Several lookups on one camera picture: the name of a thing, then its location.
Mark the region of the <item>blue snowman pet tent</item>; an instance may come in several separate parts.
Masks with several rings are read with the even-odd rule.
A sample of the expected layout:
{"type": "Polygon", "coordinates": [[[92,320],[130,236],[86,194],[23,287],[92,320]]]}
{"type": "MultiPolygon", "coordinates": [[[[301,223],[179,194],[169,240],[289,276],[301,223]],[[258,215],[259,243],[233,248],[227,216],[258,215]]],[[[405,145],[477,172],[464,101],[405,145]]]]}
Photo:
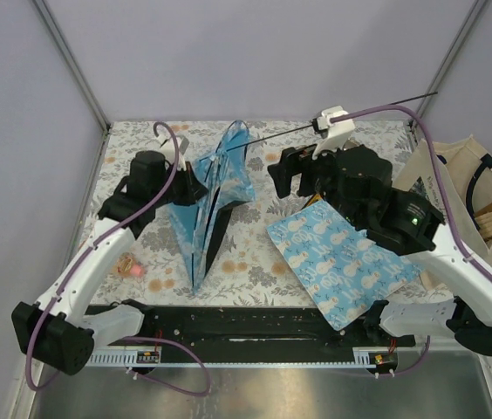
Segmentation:
{"type": "Polygon", "coordinates": [[[249,141],[249,128],[242,120],[233,121],[216,148],[192,162],[197,179],[208,193],[191,206],[171,204],[168,214],[180,247],[192,292],[198,292],[204,273],[209,239],[216,212],[232,201],[250,203],[255,199],[253,184],[246,169],[248,147],[226,148],[249,141]]]}

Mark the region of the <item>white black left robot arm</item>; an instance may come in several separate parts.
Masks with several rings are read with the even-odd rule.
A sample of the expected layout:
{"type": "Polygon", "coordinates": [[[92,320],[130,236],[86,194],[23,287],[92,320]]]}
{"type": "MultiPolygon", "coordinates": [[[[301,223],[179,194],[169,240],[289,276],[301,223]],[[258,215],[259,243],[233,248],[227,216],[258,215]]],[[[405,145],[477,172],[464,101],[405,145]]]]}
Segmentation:
{"type": "Polygon", "coordinates": [[[87,308],[107,273],[129,251],[169,203],[195,204],[206,194],[190,164],[179,152],[141,151],[130,170],[102,204],[91,235],[58,279],[35,303],[19,303],[11,319],[17,341],[28,361],[38,360],[74,375],[92,352],[129,337],[146,345],[156,325],[136,303],[120,303],[91,315],[87,308]]]}

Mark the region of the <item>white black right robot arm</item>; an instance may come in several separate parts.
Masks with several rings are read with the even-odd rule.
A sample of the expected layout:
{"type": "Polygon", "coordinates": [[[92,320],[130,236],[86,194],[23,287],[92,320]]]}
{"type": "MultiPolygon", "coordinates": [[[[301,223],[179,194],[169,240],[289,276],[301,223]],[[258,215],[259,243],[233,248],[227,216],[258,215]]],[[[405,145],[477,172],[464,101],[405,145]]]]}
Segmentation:
{"type": "Polygon", "coordinates": [[[277,196],[320,194],[376,245],[422,264],[454,298],[435,304],[378,300],[364,319],[364,335],[376,346],[391,338],[453,338],[466,349],[492,356],[492,267],[458,244],[454,228],[426,198],[393,187],[391,162],[364,146],[315,154],[315,146],[286,148],[268,172],[277,196]]]}

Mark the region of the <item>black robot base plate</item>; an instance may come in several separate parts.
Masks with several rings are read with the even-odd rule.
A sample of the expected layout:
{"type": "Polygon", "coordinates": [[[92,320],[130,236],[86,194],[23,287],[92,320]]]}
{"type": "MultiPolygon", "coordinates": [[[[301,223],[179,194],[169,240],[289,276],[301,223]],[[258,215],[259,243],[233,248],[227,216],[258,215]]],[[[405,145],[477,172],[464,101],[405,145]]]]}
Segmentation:
{"type": "Polygon", "coordinates": [[[315,308],[146,306],[137,336],[135,341],[114,344],[189,348],[193,353],[196,348],[266,349],[286,354],[302,349],[316,354],[359,349],[369,352],[380,370],[397,366],[397,350],[415,346],[412,336],[392,338],[383,332],[367,332],[362,319],[336,331],[315,308]]]}

